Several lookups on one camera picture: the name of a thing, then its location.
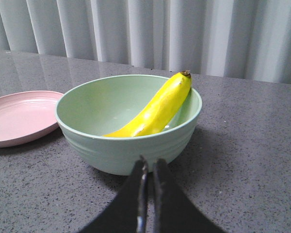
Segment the yellow banana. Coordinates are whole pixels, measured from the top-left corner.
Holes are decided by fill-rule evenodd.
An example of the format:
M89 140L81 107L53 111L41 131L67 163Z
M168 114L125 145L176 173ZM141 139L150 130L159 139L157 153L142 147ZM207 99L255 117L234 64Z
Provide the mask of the yellow banana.
M105 137L135 137L161 132L185 101L192 79L188 70L172 76L146 107L123 128Z

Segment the curtain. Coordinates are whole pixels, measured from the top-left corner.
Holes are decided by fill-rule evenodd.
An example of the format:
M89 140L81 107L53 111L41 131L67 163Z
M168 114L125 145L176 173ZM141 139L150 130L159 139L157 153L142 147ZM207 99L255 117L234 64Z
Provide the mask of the curtain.
M291 0L0 0L0 49L291 83Z

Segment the speckled countertop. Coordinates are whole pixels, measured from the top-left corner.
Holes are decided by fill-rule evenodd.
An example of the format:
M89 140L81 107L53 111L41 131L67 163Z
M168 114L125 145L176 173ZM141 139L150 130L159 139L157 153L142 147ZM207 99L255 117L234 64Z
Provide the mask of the speckled countertop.
M173 73L0 50L0 96L64 93L120 74ZM193 86L203 108L188 146L169 165L176 182L227 232L291 233L291 85L193 75ZM0 233L76 232L112 201L125 178L83 162L60 129L2 148Z

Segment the mint green bowl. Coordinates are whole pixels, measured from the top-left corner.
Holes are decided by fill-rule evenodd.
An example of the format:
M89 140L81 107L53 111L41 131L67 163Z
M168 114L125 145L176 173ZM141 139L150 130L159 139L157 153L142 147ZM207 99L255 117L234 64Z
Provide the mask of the mint green bowl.
M93 167L116 175L129 175L142 155L149 171L158 158L168 163L188 144L202 100L189 95L163 132L139 137L103 137L133 119L167 78L119 75L94 80L66 92L56 106L56 119L69 144Z

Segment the plate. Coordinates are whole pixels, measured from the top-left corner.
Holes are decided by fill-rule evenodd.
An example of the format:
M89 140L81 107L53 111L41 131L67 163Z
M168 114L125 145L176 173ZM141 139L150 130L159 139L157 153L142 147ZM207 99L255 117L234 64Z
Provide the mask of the plate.
M27 91L0 97L0 148L36 140L58 128L54 91Z

